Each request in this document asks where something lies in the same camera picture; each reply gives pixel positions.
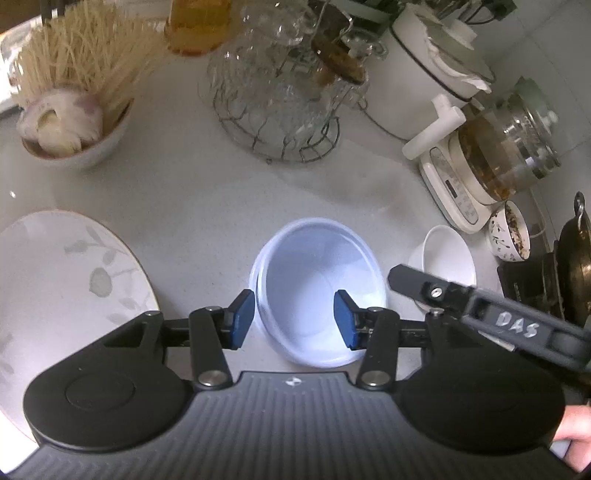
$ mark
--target garlic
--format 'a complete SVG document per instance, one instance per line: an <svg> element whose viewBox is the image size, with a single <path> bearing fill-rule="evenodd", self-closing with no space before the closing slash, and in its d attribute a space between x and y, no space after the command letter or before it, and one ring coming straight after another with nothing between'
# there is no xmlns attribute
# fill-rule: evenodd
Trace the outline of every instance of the garlic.
<svg viewBox="0 0 591 480"><path fill-rule="evenodd" d="M65 157L100 140L102 108L90 93L78 89L49 90L21 114L17 130L38 142L50 155Z"/></svg>

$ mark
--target wall tile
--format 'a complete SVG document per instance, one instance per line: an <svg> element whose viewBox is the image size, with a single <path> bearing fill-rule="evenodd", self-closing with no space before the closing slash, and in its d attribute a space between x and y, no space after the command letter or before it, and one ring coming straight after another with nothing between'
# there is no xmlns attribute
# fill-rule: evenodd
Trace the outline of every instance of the wall tile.
<svg viewBox="0 0 591 480"><path fill-rule="evenodd" d="M514 0L517 10L514 14L531 32L555 13L565 0Z"/></svg>
<svg viewBox="0 0 591 480"><path fill-rule="evenodd" d="M486 25L474 25L478 34L474 46L484 59L492 64L500 58L511 46L525 37L525 30L515 12L504 20L491 22Z"/></svg>
<svg viewBox="0 0 591 480"><path fill-rule="evenodd" d="M557 235L574 216L577 191L583 192L587 205L591 205L591 140L563 155L560 161L562 166L538 183Z"/></svg>
<svg viewBox="0 0 591 480"><path fill-rule="evenodd" d="M587 7L591 4L589 0L583 1ZM591 11L583 2L571 1L532 37L566 79L587 118L591 119Z"/></svg>
<svg viewBox="0 0 591 480"><path fill-rule="evenodd" d="M554 148L559 154L591 138L591 124L577 99L533 40L526 38L520 42L492 68L498 79L493 86L496 95L509 91L520 76L536 81L560 119L553 135Z"/></svg>

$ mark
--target countertop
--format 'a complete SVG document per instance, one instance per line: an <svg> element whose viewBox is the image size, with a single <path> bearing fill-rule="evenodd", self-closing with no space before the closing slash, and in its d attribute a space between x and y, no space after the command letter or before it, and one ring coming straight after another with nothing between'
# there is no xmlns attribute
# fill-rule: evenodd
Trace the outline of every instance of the countertop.
<svg viewBox="0 0 591 480"><path fill-rule="evenodd" d="M172 57L148 79L115 154L85 173L37 164L15 132L17 116L0 119L0 229L52 208L102 222L133 250L165 317L173 318L228 305L248 286L259 250L294 219L344 223L368 243L384 275L406 262L429 229L447 224L401 143L359 111L340 111L341 142L328 158L306 166L269 165L236 146L199 95L206 62ZM484 235L464 239L478 285L500 292ZM422 318L412 301L392 292L389 306L402 317ZM243 348L226 357L235 378L246 370L310 370L279 356L255 327ZM171 349L168 364L190 375L186 350ZM398 376L419 366L417 351L403 352ZM354 376L357 368L345 369ZM26 455L9 430L0 419L0 469Z"/></svg>

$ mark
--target metal ring handle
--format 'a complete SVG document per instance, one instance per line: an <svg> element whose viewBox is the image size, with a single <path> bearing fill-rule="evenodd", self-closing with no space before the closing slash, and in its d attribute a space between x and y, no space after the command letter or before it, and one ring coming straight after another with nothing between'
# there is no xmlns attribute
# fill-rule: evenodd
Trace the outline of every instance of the metal ring handle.
<svg viewBox="0 0 591 480"><path fill-rule="evenodd" d="M577 192L577 195L574 196L574 217L577 219L577 230L579 230L579 232L581 231L584 213L585 196L581 192Z"/></svg>

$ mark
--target finger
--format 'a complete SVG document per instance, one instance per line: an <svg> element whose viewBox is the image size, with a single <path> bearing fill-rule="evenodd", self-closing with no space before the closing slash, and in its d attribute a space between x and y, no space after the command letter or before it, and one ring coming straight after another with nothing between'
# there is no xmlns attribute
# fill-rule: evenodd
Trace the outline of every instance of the finger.
<svg viewBox="0 0 591 480"><path fill-rule="evenodd" d="M589 463L591 463L591 444L587 442L572 442L564 461L573 469L580 472Z"/></svg>
<svg viewBox="0 0 591 480"><path fill-rule="evenodd" d="M591 407L571 405L564 409L564 416L554 440L586 440L591 442Z"/></svg>

